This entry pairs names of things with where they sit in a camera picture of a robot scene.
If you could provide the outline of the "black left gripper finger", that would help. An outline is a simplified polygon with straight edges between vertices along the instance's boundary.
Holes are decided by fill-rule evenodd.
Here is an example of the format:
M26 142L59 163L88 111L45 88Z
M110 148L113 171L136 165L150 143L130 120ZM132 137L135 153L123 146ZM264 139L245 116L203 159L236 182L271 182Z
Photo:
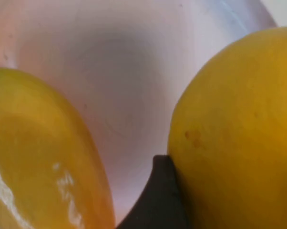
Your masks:
M175 167L169 156L153 157L148 182L118 229L189 229Z

